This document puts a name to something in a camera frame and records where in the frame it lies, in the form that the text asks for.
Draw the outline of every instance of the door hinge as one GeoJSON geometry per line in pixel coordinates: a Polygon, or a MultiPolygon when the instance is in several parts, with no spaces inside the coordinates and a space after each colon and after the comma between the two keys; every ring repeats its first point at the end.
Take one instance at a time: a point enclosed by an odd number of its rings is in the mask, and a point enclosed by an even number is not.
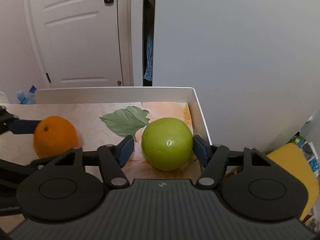
{"type": "Polygon", "coordinates": [[[46,73],[45,75],[47,76],[47,79],[48,79],[49,83],[51,84],[51,80],[50,80],[49,74],[46,73]]]}

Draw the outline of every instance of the orange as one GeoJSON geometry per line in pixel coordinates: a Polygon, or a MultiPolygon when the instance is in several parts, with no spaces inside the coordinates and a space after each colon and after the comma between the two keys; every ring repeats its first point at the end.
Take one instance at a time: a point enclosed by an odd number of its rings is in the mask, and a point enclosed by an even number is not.
{"type": "Polygon", "coordinates": [[[50,116],[42,120],[34,131],[33,148],[39,158],[60,155],[78,146],[75,127],[62,117],[50,116]]]}

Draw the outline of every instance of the logo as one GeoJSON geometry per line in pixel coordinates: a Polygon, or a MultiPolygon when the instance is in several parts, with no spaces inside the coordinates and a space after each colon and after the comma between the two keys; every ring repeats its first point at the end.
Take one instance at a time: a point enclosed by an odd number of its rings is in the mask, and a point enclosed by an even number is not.
{"type": "Polygon", "coordinates": [[[161,184],[158,184],[159,185],[159,187],[164,187],[164,186],[167,186],[167,184],[166,183],[161,183],[161,184]]]}

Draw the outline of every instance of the yellow object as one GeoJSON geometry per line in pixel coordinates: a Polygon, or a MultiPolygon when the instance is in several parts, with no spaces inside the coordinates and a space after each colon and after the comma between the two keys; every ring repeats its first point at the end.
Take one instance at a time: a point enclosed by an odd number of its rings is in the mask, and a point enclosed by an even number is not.
{"type": "Polygon", "coordinates": [[[75,127],[59,116],[50,116],[42,120],[33,135],[33,148],[39,158],[60,155],[78,146],[75,127]]]}
{"type": "Polygon", "coordinates": [[[276,164],[300,180],[308,191],[308,202],[300,216],[302,221],[315,204],[319,195],[319,183],[302,151],[294,143],[288,143],[267,155],[276,164]]]}

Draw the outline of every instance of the yellow chair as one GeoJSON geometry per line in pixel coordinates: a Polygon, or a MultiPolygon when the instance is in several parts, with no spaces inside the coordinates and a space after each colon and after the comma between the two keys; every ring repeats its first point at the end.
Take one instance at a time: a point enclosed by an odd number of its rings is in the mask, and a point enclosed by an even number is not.
{"type": "Polygon", "coordinates": [[[268,158],[300,180],[308,191],[308,202],[300,216],[302,221],[315,204],[319,195],[319,183],[305,156],[298,146],[288,143],[269,153],[268,158]]]}

